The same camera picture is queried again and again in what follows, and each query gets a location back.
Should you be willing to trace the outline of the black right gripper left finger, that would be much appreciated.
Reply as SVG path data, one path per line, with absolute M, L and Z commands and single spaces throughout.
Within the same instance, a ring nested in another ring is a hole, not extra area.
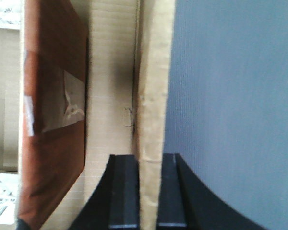
M 138 163 L 133 155 L 110 155 L 104 174 L 72 230 L 138 230 Z

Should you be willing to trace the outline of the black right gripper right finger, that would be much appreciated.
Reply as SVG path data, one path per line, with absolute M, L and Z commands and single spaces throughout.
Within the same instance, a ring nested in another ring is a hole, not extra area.
M 261 230 L 216 196 L 177 153 L 163 155 L 158 230 Z

